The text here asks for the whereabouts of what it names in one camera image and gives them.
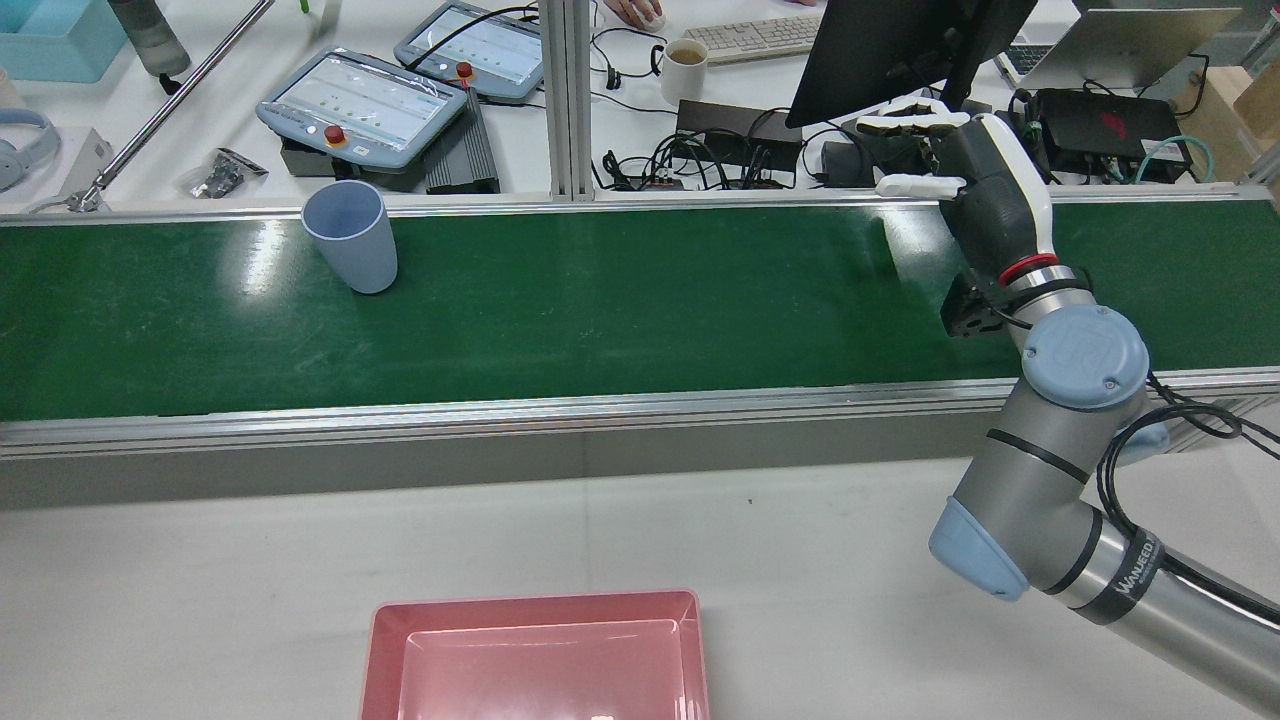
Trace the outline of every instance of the blue joint cap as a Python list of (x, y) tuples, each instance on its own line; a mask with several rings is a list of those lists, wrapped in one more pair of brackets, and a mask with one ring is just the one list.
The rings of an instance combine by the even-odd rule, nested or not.
[(1005, 548), (955, 497), (947, 498), (933, 527), (929, 552), (961, 578), (1001, 600), (1012, 602), (1030, 587)]
[(1023, 346), (1023, 373), (1044, 400), (1100, 410), (1133, 397), (1147, 382), (1151, 357), (1138, 328), (1101, 305), (1050, 313)]
[(1169, 450), (1169, 428), (1164, 423), (1156, 423), (1133, 433), (1129, 442), (1120, 448), (1120, 456), (1116, 459), (1116, 462), (1120, 465), (1133, 465), (1153, 455), (1160, 455), (1166, 450)]

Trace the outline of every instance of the cup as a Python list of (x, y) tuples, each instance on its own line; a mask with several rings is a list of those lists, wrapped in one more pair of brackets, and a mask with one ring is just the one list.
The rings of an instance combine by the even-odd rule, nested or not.
[(396, 282), (396, 240), (376, 187), (353, 179), (325, 186), (302, 206), (302, 227), (351, 290), (372, 295)]
[(681, 37), (667, 44), (658, 56), (658, 49), (650, 54), (654, 74), (662, 81), (662, 99), (672, 105), (681, 100), (700, 100), (703, 83), (707, 82), (707, 46), (690, 37)]
[(0, 108), (26, 108), (18, 88), (9, 82), (9, 70), (0, 68)]

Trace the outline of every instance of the white table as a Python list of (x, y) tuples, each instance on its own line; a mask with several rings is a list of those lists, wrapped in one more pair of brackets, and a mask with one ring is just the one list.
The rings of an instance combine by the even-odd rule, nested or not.
[[(314, 0), (312, 13), (303, 15), (294, 0), (279, 0), (120, 174), (105, 195), (108, 204), (116, 210), (296, 208), (328, 182), (289, 176), (279, 156), (279, 140), (253, 115), (256, 102), (328, 45), (343, 45), (393, 59), (392, 47), (436, 3), (348, 0), (340, 8), (337, 27), (323, 31), (319, 20), (326, 1), (337, 0)], [(475, 4), (486, 8), (507, 5), (503, 0), (475, 0)], [(168, 0), (160, 5), (193, 63), (198, 63), (252, 6), (252, 1)], [(687, 27), (822, 13), (820, 5), (804, 8), (783, 0), (668, 0), (666, 8), (668, 20), (660, 33), (668, 38), (678, 37)], [(1075, 17), (1070, 0), (1044, 0), (1029, 20), (1027, 35), (1033, 40), (1052, 40), (1065, 32)], [(607, 9), (600, 10), (599, 19), (602, 28), (621, 26)], [(602, 40), (602, 45), (626, 72), (648, 69), (652, 40), (612, 33)], [(603, 67), (599, 58), (595, 63)], [(801, 55), (714, 67), (708, 77), (707, 100), (753, 108), (790, 105), (804, 63), (805, 56)], [(605, 92), (603, 74), (593, 76), (593, 86)], [(165, 101), (159, 83), (143, 70), (128, 45), (97, 83), (19, 81), (15, 86), (31, 108), (49, 114), (55, 124), (92, 126), (115, 149), (123, 147)], [(1009, 92), (995, 68), (984, 65), (973, 96), (1002, 106), (1009, 100)], [(620, 92), (608, 95), (635, 106), (669, 108), (658, 94), (658, 81), (653, 77), (627, 79)], [(541, 104), (543, 96), (536, 94), (532, 101)], [(484, 118), (503, 191), (511, 193), (508, 199), (545, 199), (550, 187), (545, 113), (536, 108), (485, 106)], [(608, 149), (616, 150), (618, 158), (650, 155), (658, 140), (673, 129), (672, 115), (634, 113), (603, 99), (593, 101), (593, 156), (596, 160)], [(246, 188), (225, 200), (186, 197), (177, 184), (178, 177), (198, 168), (216, 147), (230, 147), (246, 155), (266, 167), (270, 176), (260, 188)], [(820, 142), (813, 143), (810, 159), (817, 159), (819, 149)], [(812, 183), (799, 184), (809, 187)], [(422, 196), (403, 200), (456, 202), (448, 197)], [(19, 211), (24, 205), (5, 204), (0, 195), (0, 213)]]
[[(806, 8), (785, 0), (668, 0), (663, 8), (667, 20), (658, 33), (668, 40), (675, 40), (691, 27), (788, 15), (814, 15), (822, 14), (824, 5)], [(1053, 42), (1066, 32), (1076, 18), (1079, 18), (1079, 12), (1070, 0), (1043, 0), (1037, 4), (1028, 18), (1023, 35), (1032, 42)], [(621, 20), (607, 9), (602, 10), (600, 19), (603, 22), (598, 23), (599, 29), (622, 27)], [(614, 32), (602, 37), (599, 45), (620, 70), (626, 73), (648, 72), (649, 49), (654, 45), (652, 38)], [(794, 55), (712, 65), (708, 68), (703, 100), (762, 110), (790, 106), (804, 73), (806, 59), (808, 55)], [(604, 67), (604, 61), (598, 54), (593, 54), (593, 63), (596, 68)], [(856, 72), (856, 68), (850, 68), (847, 72)], [(593, 90), (636, 108), (673, 110), (672, 105), (662, 99), (659, 79), (655, 77), (626, 78), (621, 90), (607, 91), (604, 90), (604, 74), (593, 73)], [(995, 64), (984, 63), (974, 78), (970, 97), (1004, 109), (1009, 104), (1011, 94), (1010, 86)], [(675, 115), (636, 113), (595, 97), (591, 109), (593, 159), (599, 161), (608, 150), (613, 150), (618, 159), (649, 156), (658, 142), (675, 132)], [(804, 128), (804, 137), (810, 137), (822, 129), (823, 126)], [(838, 135), (831, 133), (806, 147), (805, 158), (809, 168), (815, 172), (820, 167), (819, 154), (824, 140), (840, 141), (841, 138)], [(639, 174), (643, 167), (643, 163), (634, 161), (623, 169), (630, 174)], [(737, 169), (730, 168), (728, 174), (731, 178), (736, 177)], [(788, 173), (774, 173), (774, 177), (783, 183), (791, 181)], [(796, 186), (801, 188), (814, 186), (813, 179), (805, 176), (803, 169), (797, 181)], [(700, 179), (691, 177), (686, 178), (685, 182), (700, 183)], [(631, 193), (609, 192), (607, 196), (620, 199), (631, 196)]]
[[(4, 512), (3, 714), (351, 720), (381, 602), (689, 587), (722, 720), (1253, 717), (1046, 596), (1001, 602), (938, 565), (925, 539), (964, 468)], [(1277, 597), (1275, 479), (1239, 443), (1119, 487), (1162, 539)]]
[[(312, 0), (303, 15), (297, 0), (278, 0), (227, 59), (202, 82), (169, 122), (137, 155), (105, 193), (113, 209), (192, 206), (232, 210), (244, 205), (300, 206), (324, 178), (294, 178), (280, 159), (280, 141), (253, 114), (256, 104), (302, 63), (330, 45), (342, 45), (394, 63), (392, 49), (421, 23), (438, 3), (415, 0), (347, 0), (338, 24), (320, 32), (325, 3)], [(502, 0), (477, 0), (500, 8)], [(198, 64), (220, 42), (252, 0), (161, 1), (169, 24)], [(93, 85), (15, 82), (27, 105), (50, 115), (59, 126), (93, 126), (116, 150), (166, 100), (146, 73), (133, 49), (125, 47)], [(547, 117), (535, 108), (484, 108), (503, 191), (547, 197), (550, 165)], [(216, 147), (230, 147), (270, 170), (252, 196), (237, 193), (221, 201), (183, 201), (178, 176), (200, 167)], [(0, 195), (0, 211), (4, 208)]]

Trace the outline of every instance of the blue container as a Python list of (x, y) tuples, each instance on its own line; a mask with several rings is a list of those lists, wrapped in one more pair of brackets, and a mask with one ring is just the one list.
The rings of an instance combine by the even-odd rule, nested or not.
[(97, 82), (123, 45), (106, 0), (0, 0), (0, 67), (12, 78)]

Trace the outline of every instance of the green conveyor belt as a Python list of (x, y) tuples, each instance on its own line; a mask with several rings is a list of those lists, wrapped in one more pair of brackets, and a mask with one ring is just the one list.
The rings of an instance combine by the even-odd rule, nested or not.
[[(394, 220), (357, 296), (297, 222), (0, 228), (0, 420), (1010, 377), (948, 338), (960, 259), (874, 208)], [(1061, 205), (1056, 243), (1157, 369), (1280, 365), (1261, 201)]]

